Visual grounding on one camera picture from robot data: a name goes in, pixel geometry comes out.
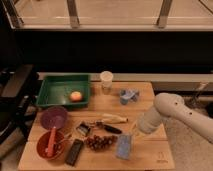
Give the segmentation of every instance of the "green tray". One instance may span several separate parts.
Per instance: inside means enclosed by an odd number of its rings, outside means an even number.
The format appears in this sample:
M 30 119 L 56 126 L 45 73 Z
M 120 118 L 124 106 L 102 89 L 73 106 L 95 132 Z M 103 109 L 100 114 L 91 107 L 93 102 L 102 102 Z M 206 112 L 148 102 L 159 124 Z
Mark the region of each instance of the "green tray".
M 83 94 L 81 102 L 71 102 L 73 91 Z M 42 108 L 61 105 L 68 109 L 86 107 L 90 98 L 89 75 L 46 76 L 42 82 L 36 105 Z

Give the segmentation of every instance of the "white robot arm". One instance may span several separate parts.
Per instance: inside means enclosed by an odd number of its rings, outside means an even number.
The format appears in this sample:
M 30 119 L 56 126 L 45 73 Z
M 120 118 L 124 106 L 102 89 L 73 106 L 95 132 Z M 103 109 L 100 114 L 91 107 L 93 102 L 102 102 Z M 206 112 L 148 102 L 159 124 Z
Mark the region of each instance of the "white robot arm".
M 139 117 L 137 127 L 141 132 L 150 134 L 162 123 L 163 116 L 182 121 L 213 143 L 213 119 L 186 107 L 183 98 L 176 94 L 158 94 L 153 106 Z

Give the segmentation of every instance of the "remote control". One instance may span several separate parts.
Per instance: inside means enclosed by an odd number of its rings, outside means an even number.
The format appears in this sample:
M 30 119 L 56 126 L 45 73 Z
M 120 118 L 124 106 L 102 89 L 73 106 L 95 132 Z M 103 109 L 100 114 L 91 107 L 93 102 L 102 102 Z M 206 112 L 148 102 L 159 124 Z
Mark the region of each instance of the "remote control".
M 75 165 L 75 162 L 78 158 L 78 155 L 82 149 L 84 145 L 84 142 L 79 140 L 79 139 L 75 139 L 71 148 L 70 148 L 70 151 L 67 155 L 67 158 L 66 158 L 66 163 L 71 165 L 71 166 L 74 166 Z

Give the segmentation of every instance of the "red bowl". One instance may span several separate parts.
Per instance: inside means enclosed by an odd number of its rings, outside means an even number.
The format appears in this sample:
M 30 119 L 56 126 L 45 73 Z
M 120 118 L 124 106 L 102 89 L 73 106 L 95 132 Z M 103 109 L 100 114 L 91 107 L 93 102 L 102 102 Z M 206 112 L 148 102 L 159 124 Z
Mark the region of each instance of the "red bowl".
M 64 139 L 64 135 L 57 131 L 56 136 L 55 136 L 55 143 L 56 145 L 54 146 L 54 153 L 52 157 L 47 157 L 47 146 L 50 138 L 50 131 L 46 132 L 44 135 L 41 136 L 41 138 L 38 140 L 37 143 L 37 153 L 40 157 L 47 159 L 47 160 L 52 160 L 57 158 L 65 149 L 67 141 L 62 141 L 61 143 L 57 144 L 57 142 L 61 141 Z

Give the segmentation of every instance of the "handle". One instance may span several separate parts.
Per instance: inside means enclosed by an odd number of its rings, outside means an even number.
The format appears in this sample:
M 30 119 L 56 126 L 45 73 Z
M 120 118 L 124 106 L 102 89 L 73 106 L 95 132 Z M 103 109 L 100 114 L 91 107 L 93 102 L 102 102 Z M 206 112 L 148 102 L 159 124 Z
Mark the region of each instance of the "handle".
M 56 135 L 56 127 L 54 126 L 51 129 L 50 138 L 47 147 L 47 157 L 52 157 L 54 153 L 54 144 L 55 144 L 55 135 Z
M 109 126 L 109 125 L 105 125 L 105 124 L 104 124 L 104 129 L 106 131 L 114 133 L 114 134 L 121 134 L 122 133 L 122 131 L 120 129 Z
M 102 115 L 102 117 L 104 117 L 103 119 L 101 119 L 101 121 L 103 123 L 126 123 L 128 122 L 128 118 L 125 117 L 121 117 L 118 115 L 112 115 L 112 114 L 108 114 L 108 113 L 104 113 Z

